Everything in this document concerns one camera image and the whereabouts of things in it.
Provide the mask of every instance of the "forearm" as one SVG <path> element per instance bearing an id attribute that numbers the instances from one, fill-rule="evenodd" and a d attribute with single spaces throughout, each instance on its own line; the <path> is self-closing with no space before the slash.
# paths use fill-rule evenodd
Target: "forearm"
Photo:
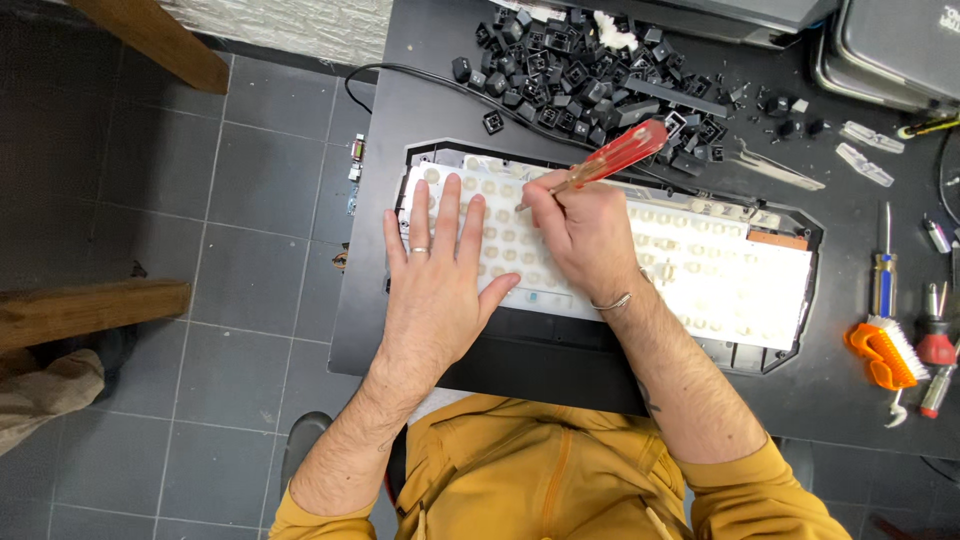
<path id="1" fill-rule="evenodd" d="M 722 463 L 766 441 L 753 412 L 639 273 L 634 297 L 603 311 L 639 380 L 670 453 L 688 463 Z"/>
<path id="2" fill-rule="evenodd" d="M 376 498 L 396 435 L 433 384 L 377 354 L 343 412 L 310 450 L 290 495 L 318 516 L 341 516 Z"/>

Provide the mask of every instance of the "white bristles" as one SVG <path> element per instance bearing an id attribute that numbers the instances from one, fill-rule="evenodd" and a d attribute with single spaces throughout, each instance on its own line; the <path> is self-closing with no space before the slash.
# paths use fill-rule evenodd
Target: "white bristles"
<path id="1" fill-rule="evenodd" d="M 900 323 L 893 319 L 871 315 L 867 319 L 867 324 L 882 329 L 887 333 L 887 336 L 890 338 L 890 342 L 894 344 L 894 347 L 897 348 L 897 352 L 903 357 L 903 363 L 906 365 L 907 369 L 910 370 L 910 373 L 913 374 L 914 379 L 930 379 L 930 372 L 926 371 L 926 367 L 924 367 L 924 365 L 920 362 L 917 352 L 913 350 L 910 342 L 907 341 L 906 335 L 904 335 L 903 330 L 900 329 Z"/>

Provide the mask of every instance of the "person's right hand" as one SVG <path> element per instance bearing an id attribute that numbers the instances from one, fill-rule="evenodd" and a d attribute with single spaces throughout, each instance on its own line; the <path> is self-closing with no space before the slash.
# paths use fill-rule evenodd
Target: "person's right hand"
<path id="1" fill-rule="evenodd" d="M 523 187 L 523 203 L 531 207 L 534 226 L 570 284 L 587 293 L 597 306 L 616 302 L 625 292 L 637 293 L 643 282 L 636 263 L 634 238 L 627 217 L 627 197 L 620 189 L 593 182 L 547 193 L 566 181 L 570 171 L 557 170 Z"/>

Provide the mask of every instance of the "black desk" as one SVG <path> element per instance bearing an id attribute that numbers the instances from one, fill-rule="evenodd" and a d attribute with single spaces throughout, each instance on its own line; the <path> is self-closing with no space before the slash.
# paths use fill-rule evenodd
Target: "black desk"
<path id="1" fill-rule="evenodd" d="M 396 0 L 384 61 L 402 62 L 445 76 L 450 76 L 450 61 L 458 56 L 479 63 L 473 30 L 480 20 L 491 17 L 491 11 L 492 4 L 482 0 Z M 912 323 L 922 309 L 924 283 L 942 282 L 948 277 L 948 258 L 934 254 L 920 225 L 928 212 L 945 228 L 952 228 L 939 210 L 935 182 L 942 136 L 915 139 L 901 156 L 861 149 L 897 179 L 892 187 L 881 187 L 855 174 L 834 154 L 840 142 L 836 133 L 817 141 L 803 139 L 771 146 L 770 136 L 763 129 L 774 127 L 774 121 L 764 118 L 759 125 L 749 122 L 748 116 L 756 113 L 752 98 L 761 84 L 773 88 L 773 94 L 781 91 L 806 99 L 810 102 L 807 119 L 823 117 L 834 126 L 853 120 L 891 135 L 906 121 L 893 111 L 817 88 L 807 73 L 808 50 L 804 46 L 773 53 L 692 37 L 670 36 L 670 40 L 687 55 L 685 69 L 703 74 L 722 72 L 728 86 L 738 81 L 753 83 L 748 89 L 750 99 L 746 100 L 749 107 L 726 122 L 732 134 L 744 137 L 751 149 L 828 185 L 809 192 L 754 175 L 733 163 L 711 164 L 703 176 L 693 180 L 681 173 L 668 173 L 671 178 L 706 189 L 760 196 L 802 208 L 826 230 L 820 280 L 799 356 L 764 377 L 729 374 L 732 384 L 774 435 L 960 458 L 960 390 L 949 393 L 940 419 L 930 421 L 911 415 L 904 426 L 887 430 L 883 424 L 889 418 L 893 393 L 867 383 L 861 362 L 845 349 L 841 338 L 868 311 L 871 253 L 879 242 L 879 202 L 893 203 L 892 242 L 900 257 L 898 318 L 907 323 L 908 331 L 913 331 Z M 396 202 L 404 174 L 405 146 L 451 137 L 560 162 L 578 162 L 586 156 L 509 121 L 505 130 L 488 136 L 481 125 L 481 116 L 487 111 L 447 88 L 391 71 L 380 74 L 330 371 L 363 375 L 382 335 L 387 295 L 381 212 Z M 725 144 L 728 151 L 734 147 L 731 136 Z M 542 324 L 542 319 L 531 316 L 530 322 Z M 447 372 L 441 386 L 643 413 L 636 383 L 622 356 L 483 336 L 467 357 Z M 918 403 L 924 388 L 904 392 L 905 403 Z"/>

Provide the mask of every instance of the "mustard yellow sweater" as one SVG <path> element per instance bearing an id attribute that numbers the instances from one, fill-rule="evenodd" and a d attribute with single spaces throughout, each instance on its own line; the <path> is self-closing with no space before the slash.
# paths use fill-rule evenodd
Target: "mustard yellow sweater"
<path id="1" fill-rule="evenodd" d="M 372 507 L 321 517 L 287 493 L 270 538 L 373 539 Z M 769 439 L 730 463 L 681 463 L 648 419 L 480 394 L 410 427 L 396 508 L 398 539 L 850 538 Z"/>

